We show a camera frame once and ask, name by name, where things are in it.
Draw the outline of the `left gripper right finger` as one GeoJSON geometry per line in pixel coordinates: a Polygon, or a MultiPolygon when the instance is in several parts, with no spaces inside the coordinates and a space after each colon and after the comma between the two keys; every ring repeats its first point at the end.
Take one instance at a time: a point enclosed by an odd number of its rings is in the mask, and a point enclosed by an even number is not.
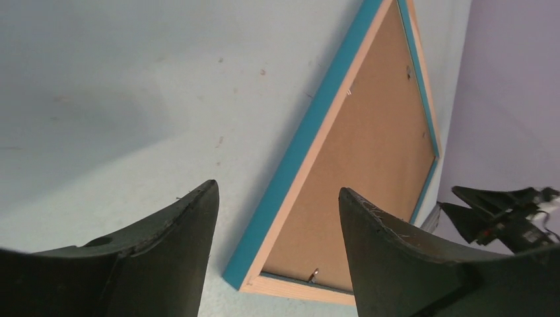
{"type": "Polygon", "coordinates": [[[559,245],[505,255],[384,212],[350,188],[339,216],[359,316],[558,316],[559,245]]]}

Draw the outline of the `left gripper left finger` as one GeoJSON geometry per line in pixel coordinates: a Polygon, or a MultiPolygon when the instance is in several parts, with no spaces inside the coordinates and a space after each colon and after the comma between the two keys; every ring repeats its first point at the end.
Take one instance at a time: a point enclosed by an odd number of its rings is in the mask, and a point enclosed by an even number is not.
{"type": "Polygon", "coordinates": [[[1,251],[2,316],[197,316],[219,211],[208,180],[84,246],[1,251]]]}

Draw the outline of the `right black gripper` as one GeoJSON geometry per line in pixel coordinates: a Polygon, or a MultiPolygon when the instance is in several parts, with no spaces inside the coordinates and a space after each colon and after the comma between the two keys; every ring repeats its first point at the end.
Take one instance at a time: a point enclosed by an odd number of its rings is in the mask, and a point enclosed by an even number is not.
{"type": "Polygon", "coordinates": [[[454,186],[452,193],[469,207],[439,206],[468,244],[487,246],[498,240],[517,254],[559,243],[559,235],[547,227],[552,211],[559,208],[559,192],[553,188],[493,191],[454,186]]]}

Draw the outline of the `brown cardboard backing board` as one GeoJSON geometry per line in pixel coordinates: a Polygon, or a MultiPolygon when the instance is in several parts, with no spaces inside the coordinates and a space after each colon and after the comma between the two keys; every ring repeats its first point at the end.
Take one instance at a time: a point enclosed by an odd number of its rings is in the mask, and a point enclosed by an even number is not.
{"type": "Polygon", "coordinates": [[[410,5],[381,3],[337,92],[335,117],[295,180],[263,276],[349,292],[340,189],[405,221],[420,206],[438,137],[410,5]]]}

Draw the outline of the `wooden picture frame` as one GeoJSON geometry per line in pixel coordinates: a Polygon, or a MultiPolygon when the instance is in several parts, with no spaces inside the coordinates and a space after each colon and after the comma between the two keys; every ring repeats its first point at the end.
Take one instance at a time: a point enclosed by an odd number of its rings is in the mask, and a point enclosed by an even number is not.
{"type": "MultiPolygon", "coordinates": [[[[361,42],[365,39],[369,26],[376,22],[376,14],[380,10],[382,2],[364,1],[362,3],[320,87],[312,97],[306,114],[256,207],[234,254],[226,266],[223,278],[238,291],[351,306],[355,304],[353,287],[351,291],[344,292],[313,283],[263,276],[261,270],[279,234],[283,221],[287,217],[288,198],[297,186],[295,180],[297,176],[304,174],[304,163],[311,162],[310,154],[312,149],[321,144],[321,134],[326,132],[328,121],[335,117],[333,102],[337,92],[346,74],[349,72],[353,60],[357,57],[361,42]]],[[[411,3],[411,16],[415,21],[415,29],[417,31],[417,42],[421,50],[419,56],[430,100],[434,131],[438,137],[438,158],[431,169],[429,183],[423,190],[421,204],[416,209],[412,220],[406,221],[414,223],[440,158],[440,140],[429,78],[415,20],[414,6],[411,1],[409,2],[411,3]]]]}

